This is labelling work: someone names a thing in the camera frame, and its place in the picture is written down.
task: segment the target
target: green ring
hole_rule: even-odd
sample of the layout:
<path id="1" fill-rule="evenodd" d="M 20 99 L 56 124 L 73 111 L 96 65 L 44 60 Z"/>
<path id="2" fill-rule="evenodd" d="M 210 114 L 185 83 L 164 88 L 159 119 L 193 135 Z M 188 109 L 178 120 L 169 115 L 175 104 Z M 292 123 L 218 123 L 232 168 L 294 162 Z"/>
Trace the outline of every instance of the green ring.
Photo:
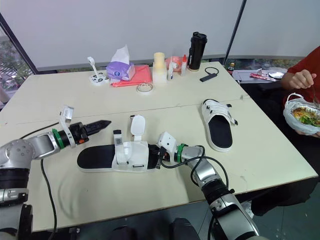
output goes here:
<path id="1" fill-rule="evenodd" d="M 178 163 L 181 163 L 181 153 L 182 153 L 182 149 L 184 148 L 185 144 L 184 143 L 181 143 L 179 146 L 178 146 L 178 151 L 177 151 L 177 162 Z"/>
<path id="2" fill-rule="evenodd" d="M 61 149 L 64 149 L 64 148 L 65 148 L 65 145 L 64 145 L 64 142 L 63 142 L 62 139 L 61 139 L 61 136 L 60 136 L 58 130 L 52 128 L 52 133 L 53 133 L 53 135 L 54 135 L 54 138 L 58 141 L 59 147 L 60 147 Z"/>

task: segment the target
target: white wall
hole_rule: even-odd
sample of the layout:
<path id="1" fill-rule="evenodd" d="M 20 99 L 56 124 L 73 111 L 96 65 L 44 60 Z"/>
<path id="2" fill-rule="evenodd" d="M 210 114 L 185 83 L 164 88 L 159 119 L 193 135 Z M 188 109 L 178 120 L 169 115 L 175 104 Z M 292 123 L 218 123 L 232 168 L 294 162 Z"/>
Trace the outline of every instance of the white wall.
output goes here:
<path id="1" fill-rule="evenodd" d="M 320 0 L 247 0 L 232 56 L 305 57 L 320 45 Z"/>
<path id="2" fill-rule="evenodd" d="M 131 60 L 188 54 L 192 33 L 205 55 L 224 55 L 240 0 L 1 0 L 0 11 L 38 70 L 109 62 L 128 45 Z"/>

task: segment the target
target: tissue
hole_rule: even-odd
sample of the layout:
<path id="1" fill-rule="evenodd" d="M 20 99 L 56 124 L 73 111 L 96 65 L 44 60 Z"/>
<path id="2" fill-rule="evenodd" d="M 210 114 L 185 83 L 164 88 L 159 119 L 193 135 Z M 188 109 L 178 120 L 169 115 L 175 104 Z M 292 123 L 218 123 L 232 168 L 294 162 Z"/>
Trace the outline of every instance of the tissue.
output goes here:
<path id="1" fill-rule="evenodd" d="M 130 55 L 127 45 L 116 50 L 111 62 L 106 67 L 110 83 L 120 80 L 130 81 L 135 75 L 135 65 L 130 63 Z"/>

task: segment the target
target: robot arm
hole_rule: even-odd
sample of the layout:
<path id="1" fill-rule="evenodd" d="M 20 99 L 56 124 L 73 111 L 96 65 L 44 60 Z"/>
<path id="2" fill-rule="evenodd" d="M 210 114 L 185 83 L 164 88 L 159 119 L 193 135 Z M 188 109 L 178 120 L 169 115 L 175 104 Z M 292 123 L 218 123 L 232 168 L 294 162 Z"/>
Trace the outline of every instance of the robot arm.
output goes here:
<path id="1" fill-rule="evenodd" d="M 32 206 L 27 184 L 32 160 L 60 152 L 71 143 L 82 144 L 88 136 L 106 128 L 111 122 L 100 120 L 88 125 L 70 125 L 68 131 L 50 132 L 29 139 L 13 140 L 0 147 L 0 239 L 27 239 L 32 228 Z"/>
<path id="2" fill-rule="evenodd" d="M 212 232 L 216 240 L 246 240 L 259 236 L 258 228 L 233 194 L 234 190 L 228 190 L 207 159 L 200 160 L 203 155 L 203 149 L 200 146 L 178 145 L 167 132 L 161 134 L 158 145 L 166 149 L 171 163 L 186 162 L 191 169 L 198 164 L 194 169 L 193 177 L 209 204 L 214 218 Z"/>

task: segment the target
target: hand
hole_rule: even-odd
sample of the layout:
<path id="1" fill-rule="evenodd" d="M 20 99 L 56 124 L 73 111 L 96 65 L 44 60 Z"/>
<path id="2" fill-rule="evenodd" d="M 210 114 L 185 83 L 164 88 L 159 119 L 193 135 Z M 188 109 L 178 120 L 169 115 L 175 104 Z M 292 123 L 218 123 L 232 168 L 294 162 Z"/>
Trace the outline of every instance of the hand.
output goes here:
<path id="1" fill-rule="evenodd" d="M 306 135 L 304 132 L 302 131 L 298 131 L 298 130 L 295 130 L 297 134 L 300 134 L 300 135 Z M 318 131 L 317 133 L 315 134 L 312 134 L 312 135 L 309 135 L 309 136 L 312 136 L 312 137 L 315 137 L 315 138 L 320 138 L 320 131 Z"/>
<path id="2" fill-rule="evenodd" d="M 294 89 L 307 89 L 314 84 L 313 79 L 316 76 L 317 74 L 311 74 L 308 70 L 304 69 L 294 74 L 294 76 L 289 81 L 289 85 Z"/>

